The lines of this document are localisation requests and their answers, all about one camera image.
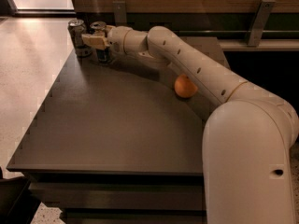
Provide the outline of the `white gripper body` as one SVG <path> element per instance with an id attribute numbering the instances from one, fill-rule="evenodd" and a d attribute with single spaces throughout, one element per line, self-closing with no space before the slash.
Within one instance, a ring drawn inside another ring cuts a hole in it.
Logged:
<path id="1" fill-rule="evenodd" d="M 125 26 L 113 27 L 107 34 L 110 49 L 114 53 L 124 54 L 124 41 L 132 28 Z"/>

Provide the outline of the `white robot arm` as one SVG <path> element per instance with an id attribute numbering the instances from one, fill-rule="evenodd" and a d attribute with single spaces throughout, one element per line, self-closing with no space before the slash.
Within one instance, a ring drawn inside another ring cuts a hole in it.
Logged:
<path id="1" fill-rule="evenodd" d="M 284 99 L 215 62 L 169 29 L 105 25 L 83 42 L 180 69 L 215 107 L 203 132 L 207 224 L 296 224 L 290 149 L 298 116 Z"/>

